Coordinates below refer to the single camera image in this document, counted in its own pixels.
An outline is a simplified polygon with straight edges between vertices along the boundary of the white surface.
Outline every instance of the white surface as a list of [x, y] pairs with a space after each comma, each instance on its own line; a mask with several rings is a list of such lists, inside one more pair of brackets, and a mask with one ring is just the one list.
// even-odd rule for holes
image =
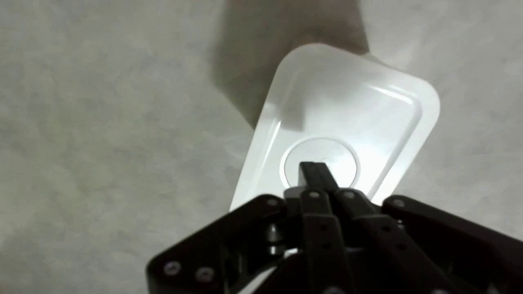
[[341, 186], [381, 202], [398, 186], [440, 114], [424, 80], [311, 44], [279, 67], [233, 209], [298, 184], [300, 161], [326, 161]]

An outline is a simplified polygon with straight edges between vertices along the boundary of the rectangular tray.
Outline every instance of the rectangular tray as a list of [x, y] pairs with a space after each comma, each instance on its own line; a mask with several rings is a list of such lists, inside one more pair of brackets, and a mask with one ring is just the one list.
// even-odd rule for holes
[[388, 197], [440, 114], [431, 83], [324, 44], [288, 54], [274, 78], [231, 209], [298, 184], [326, 161], [342, 188]]

